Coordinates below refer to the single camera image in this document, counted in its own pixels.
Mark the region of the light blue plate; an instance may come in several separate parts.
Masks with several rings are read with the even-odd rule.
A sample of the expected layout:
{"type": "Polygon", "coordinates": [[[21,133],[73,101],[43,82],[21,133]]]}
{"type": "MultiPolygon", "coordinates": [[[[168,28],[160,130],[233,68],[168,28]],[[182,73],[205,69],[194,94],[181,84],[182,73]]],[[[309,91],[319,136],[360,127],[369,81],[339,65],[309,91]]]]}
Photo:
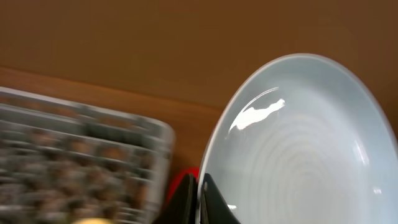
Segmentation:
{"type": "Polygon", "coordinates": [[[397,139],[364,84],[315,54],[254,72],[223,111],[210,175],[241,223],[396,223],[397,139]]]}

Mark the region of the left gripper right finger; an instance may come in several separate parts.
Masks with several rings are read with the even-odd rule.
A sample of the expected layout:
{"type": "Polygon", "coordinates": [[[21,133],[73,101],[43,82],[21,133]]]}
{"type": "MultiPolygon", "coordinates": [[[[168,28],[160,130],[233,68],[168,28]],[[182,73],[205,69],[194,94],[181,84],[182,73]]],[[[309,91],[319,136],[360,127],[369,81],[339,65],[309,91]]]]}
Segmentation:
{"type": "Polygon", "coordinates": [[[210,174],[205,174],[200,189],[201,224],[240,224],[226,204],[210,174]]]}

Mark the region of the yellow plastic cup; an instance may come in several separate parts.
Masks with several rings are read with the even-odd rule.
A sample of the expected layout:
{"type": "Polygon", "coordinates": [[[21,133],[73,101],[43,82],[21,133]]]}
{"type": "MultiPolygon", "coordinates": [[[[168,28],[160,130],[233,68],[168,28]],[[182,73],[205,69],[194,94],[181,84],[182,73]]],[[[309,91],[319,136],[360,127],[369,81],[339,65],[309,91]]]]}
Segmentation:
{"type": "Polygon", "coordinates": [[[72,224],[114,224],[111,220],[104,218],[83,218],[72,224]]]}

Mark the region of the grey dishwasher rack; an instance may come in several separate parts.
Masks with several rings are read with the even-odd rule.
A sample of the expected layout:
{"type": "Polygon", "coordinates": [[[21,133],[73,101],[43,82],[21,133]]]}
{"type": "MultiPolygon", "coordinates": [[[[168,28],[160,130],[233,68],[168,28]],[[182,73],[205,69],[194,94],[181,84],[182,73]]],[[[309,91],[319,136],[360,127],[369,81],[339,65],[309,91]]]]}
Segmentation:
{"type": "Polygon", "coordinates": [[[157,119],[1,88],[1,222],[151,223],[173,146],[157,119]]]}

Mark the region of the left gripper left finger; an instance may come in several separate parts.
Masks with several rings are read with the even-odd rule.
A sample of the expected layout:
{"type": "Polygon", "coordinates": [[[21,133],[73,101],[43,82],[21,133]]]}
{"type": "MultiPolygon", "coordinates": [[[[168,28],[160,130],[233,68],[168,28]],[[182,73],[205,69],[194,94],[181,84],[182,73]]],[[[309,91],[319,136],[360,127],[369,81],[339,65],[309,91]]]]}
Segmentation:
{"type": "Polygon", "coordinates": [[[186,175],[154,224],[195,224],[197,179],[186,175]]]}

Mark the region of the red plastic tray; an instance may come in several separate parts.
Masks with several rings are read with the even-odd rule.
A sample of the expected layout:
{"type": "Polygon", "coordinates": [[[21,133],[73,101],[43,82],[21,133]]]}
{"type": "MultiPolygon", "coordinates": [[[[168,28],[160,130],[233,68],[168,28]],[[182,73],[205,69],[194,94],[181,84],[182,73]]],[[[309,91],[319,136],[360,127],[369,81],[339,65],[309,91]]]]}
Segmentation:
{"type": "Polygon", "coordinates": [[[176,189],[180,185],[183,178],[188,175],[192,174],[195,178],[199,175],[200,168],[199,167],[189,167],[186,169],[181,170],[177,175],[175,175],[169,183],[169,188],[167,191],[167,196],[165,203],[168,204],[172,196],[174,195],[176,189]]]}

